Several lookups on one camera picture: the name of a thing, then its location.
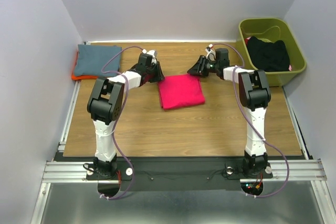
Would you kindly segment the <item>pink red t shirt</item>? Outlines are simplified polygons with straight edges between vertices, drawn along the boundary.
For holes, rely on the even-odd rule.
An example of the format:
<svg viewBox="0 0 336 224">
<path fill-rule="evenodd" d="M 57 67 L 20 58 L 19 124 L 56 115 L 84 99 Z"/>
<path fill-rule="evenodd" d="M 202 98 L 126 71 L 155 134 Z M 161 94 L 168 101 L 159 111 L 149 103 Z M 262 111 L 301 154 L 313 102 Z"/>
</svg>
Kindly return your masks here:
<svg viewBox="0 0 336 224">
<path fill-rule="evenodd" d="M 163 110 L 174 110 L 205 103 L 199 77 L 190 74 L 168 76 L 158 83 Z"/>
</svg>

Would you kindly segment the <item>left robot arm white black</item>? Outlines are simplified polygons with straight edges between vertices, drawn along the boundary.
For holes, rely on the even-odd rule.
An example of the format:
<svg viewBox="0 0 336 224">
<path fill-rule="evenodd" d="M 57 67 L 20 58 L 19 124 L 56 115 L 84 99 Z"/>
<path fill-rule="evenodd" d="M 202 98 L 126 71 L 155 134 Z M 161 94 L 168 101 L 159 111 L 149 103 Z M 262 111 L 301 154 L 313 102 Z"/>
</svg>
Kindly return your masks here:
<svg viewBox="0 0 336 224">
<path fill-rule="evenodd" d="M 113 137 L 128 92 L 147 82 L 162 80 L 164 75 L 156 50 L 142 50 L 138 62 L 131 69 L 114 77 L 99 77 L 95 81 L 87 104 L 96 136 L 96 152 L 93 167 L 88 168 L 89 172 L 106 179 L 116 175 L 117 151 Z"/>
</svg>

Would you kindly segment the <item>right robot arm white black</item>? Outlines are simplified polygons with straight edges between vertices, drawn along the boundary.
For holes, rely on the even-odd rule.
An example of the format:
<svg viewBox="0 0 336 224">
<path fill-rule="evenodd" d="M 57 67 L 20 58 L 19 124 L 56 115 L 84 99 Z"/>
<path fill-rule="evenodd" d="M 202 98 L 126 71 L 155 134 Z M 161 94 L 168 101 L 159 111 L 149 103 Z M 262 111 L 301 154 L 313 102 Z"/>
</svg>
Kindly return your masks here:
<svg viewBox="0 0 336 224">
<path fill-rule="evenodd" d="M 197 62 L 187 71 L 198 77 L 207 77 L 215 73 L 220 79 L 231 81 L 237 104 L 247 122 L 247 142 L 244 150 L 241 172 L 253 177 L 268 166 L 268 156 L 265 147 L 265 115 L 271 92 L 262 70 L 247 70 L 229 63 L 228 49 L 214 49 L 210 44 L 205 49 L 206 55 L 201 55 Z"/>
</svg>

